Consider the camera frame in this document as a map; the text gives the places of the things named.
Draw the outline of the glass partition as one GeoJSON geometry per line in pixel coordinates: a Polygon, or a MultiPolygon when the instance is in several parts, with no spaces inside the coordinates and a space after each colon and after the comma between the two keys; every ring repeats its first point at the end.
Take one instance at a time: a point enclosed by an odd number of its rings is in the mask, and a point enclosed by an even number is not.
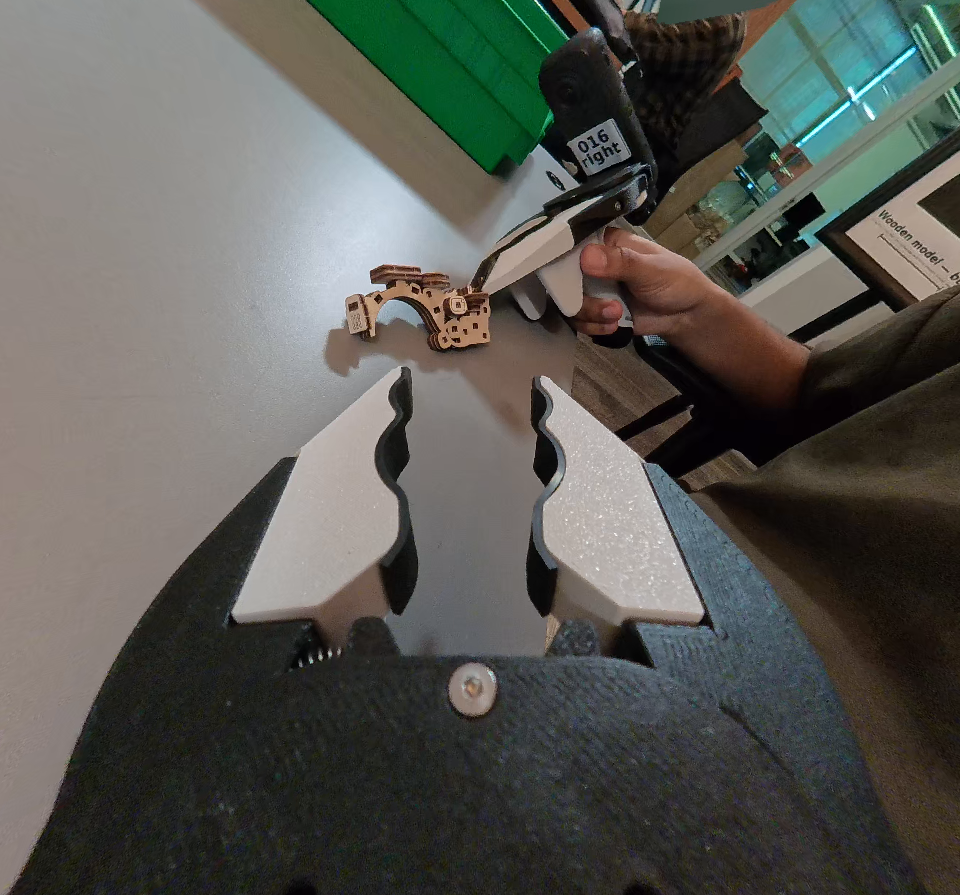
{"type": "Polygon", "coordinates": [[[959,0],[798,0],[741,61],[745,92],[767,112],[744,162],[693,205],[718,242],[778,193],[879,131],[813,191],[719,258],[707,275],[735,295],[816,243],[816,233],[958,128],[958,85],[897,124],[890,116],[958,58],[959,0]]]}

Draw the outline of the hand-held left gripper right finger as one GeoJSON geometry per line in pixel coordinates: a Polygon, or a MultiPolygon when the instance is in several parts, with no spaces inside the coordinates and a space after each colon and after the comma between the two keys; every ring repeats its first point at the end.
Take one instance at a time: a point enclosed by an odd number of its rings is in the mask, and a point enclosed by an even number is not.
{"type": "Polygon", "coordinates": [[[527,592],[542,617],[693,627],[706,608],[642,457],[546,376],[532,384],[534,473],[527,592]]]}

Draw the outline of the wooden bridge model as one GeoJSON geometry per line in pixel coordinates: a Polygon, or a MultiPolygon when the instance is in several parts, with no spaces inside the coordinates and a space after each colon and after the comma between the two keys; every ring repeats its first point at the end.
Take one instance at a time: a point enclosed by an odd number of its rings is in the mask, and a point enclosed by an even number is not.
{"type": "Polygon", "coordinates": [[[490,294],[471,285],[454,287],[449,275],[426,273],[413,265],[383,264],[372,269],[369,278],[380,289],[345,299],[346,326],[351,335],[373,340],[381,310],[399,301],[414,309],[423,322],[432,351],[489,344],[490,294]]]}

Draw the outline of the person's right hand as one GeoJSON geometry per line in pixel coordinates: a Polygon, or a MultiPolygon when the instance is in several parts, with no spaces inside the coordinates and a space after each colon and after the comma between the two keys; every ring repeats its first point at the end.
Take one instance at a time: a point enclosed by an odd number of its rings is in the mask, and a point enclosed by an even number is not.
{"type": "Polygon", "coordinates": [[[634,332],[672,346],[701,349],[732,330],[743,305],[687,258],[625,229],[606,229],[580,256],[585,280],[622,292],[634,332]]]}

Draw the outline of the person's right forearm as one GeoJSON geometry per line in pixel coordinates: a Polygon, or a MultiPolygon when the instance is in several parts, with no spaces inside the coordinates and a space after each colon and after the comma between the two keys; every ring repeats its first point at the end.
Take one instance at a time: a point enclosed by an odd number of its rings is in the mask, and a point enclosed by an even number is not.
{"type": "Polygon", "coordinates": [[[768,411],[796,408],[811,349],[707,278],[663,338],[740,401],[768,411]]]}

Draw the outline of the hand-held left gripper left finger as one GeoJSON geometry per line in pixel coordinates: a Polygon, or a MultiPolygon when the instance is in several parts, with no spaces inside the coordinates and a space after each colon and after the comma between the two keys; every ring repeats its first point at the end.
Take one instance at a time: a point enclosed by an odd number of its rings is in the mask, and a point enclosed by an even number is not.
{"type": "Polygon", "coordinates": [[[400,476],[412,374],[398,367],[295,458],[232,610],[234,622],[310,622],[329,645],[363,618],[401,614],[418,555],[400,476]]]}

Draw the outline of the green plastic bin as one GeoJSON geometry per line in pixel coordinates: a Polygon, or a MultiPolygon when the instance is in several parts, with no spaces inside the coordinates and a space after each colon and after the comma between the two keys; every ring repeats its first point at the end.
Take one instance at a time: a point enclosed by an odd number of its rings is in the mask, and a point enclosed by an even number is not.
{"type": "Polygon", "coordinates": [[[552,122],[539,86],[568,35],[538,0],[306,0],[488,173],[552,122]]]}

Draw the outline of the grey desk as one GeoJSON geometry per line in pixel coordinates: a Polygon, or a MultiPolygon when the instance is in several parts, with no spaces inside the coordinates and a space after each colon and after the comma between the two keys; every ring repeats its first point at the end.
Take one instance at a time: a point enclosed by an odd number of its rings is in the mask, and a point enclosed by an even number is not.
{"type": "Polygon", "coordinates": [[[532,385],[503,290],[432,350],[346,299],[462,288],[560,194],[486,173],[305,0],[2,2],[2,892],[543,891],[532,385]],[[232,613],[302,448],[411,371],[402,613],[232,613]]]}

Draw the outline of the black framed sign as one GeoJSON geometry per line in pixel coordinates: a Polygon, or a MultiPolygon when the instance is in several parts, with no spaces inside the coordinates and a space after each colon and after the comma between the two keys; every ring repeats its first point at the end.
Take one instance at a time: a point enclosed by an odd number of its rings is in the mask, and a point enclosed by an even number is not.
{"type": "Polygon", "coordinates": [[[957,287],[958,133],[834,218],[817,240],[894,312],[957,287]]]}

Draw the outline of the person's brown clothing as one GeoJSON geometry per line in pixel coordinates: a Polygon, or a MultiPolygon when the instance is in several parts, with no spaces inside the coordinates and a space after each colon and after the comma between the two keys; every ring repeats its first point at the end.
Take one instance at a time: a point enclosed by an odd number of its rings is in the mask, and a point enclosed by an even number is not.
{"type": "Polygon", "coordinates": [[[794,425],[693,500],[818,650],[924,886],[958,893],[958,287],[815,351],[794,425]]]}

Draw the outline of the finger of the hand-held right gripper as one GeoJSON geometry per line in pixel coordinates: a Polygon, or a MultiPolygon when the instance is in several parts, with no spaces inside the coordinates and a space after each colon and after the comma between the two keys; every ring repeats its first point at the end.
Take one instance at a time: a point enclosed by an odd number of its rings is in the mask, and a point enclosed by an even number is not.
{"type": "Polygon", "coordinates": [[[568,222],[529,225],[510,240],[502,240],[485,256],[471,280],[471,291],[493,295],[508,289],[573,247],[573,231],[568,222]]]}
{"type": "Polygon", "coordinates": [[[555,212],[553,212],[553,213],[549,213],[549,212],[547,212],[547,211],[544,209],[543,211],[541,211],[541,212],[538,213],[537,215],[535,215],[535,216],[533,216],[532,218],[528,219],[528,220],[527,220],[526,222],[524,222],[523,224],[517,226],[515,229],[512,229],[512,230],[511,230],[510,232],[508,232],[508,234],[505,235],[503,238],[499,239],[499,240],[494,244],[493,249],[492,249],[489,253],[491,253],[496,247],[498,247],[498,244],[499,244],[501,241],[504,241],[504,240],[510,241],[510,239],[513,238],[513,237],[515,237],[517,234],[519,234],[519,233],[524,232],[525,230],[527,230],[527,226],[529,226],[529,225],[532,225],[533,227],[537,227],[538,225],[543,224],[544,222],[567,222],[567,223],[569,224],[569,226],[570,226],[570,222],[571,222],[571,220],[572,220],[574,217],[579,216],[582,212],[586,211],[586,210],[587,210],[588,208],[590,208],[592,205],[594,205],[594,200],[593,200],[593,198],[587,198],[587,199],[585,199],[585,200],[583,200],[583,201],[580,201],[580,202],[578,202],[578,203],[576,203],[576,204],[574,204],[574,205],[569,205],[568,207],[565,207],[565,208],[563,208],[563,209],[559,209],[559,210],[557,210],[557,211],[555,211],[555,212]]]}

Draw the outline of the white box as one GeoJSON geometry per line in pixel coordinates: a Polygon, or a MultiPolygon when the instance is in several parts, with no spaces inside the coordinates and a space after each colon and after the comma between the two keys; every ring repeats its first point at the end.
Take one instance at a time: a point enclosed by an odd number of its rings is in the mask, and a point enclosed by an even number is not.
{"type": "Polygon", "coordinates": [[[556,123],[546,130],[540,147],[551,158],[547,177],[558,192],[572,191],[585,181],[584,173],[556,123]]]}

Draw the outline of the brown wooden furniture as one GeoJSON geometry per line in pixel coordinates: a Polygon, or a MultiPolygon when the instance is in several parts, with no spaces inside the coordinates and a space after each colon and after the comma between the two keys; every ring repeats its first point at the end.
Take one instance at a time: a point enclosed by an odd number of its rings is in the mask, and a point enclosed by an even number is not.
{"type": "Polygon", "coordinates": [[[670,188],[644,231],[658,244],[694,261],[758,209],[757,194],[743,179],[747,146],[760,124],[694,165],[670,188]]]}

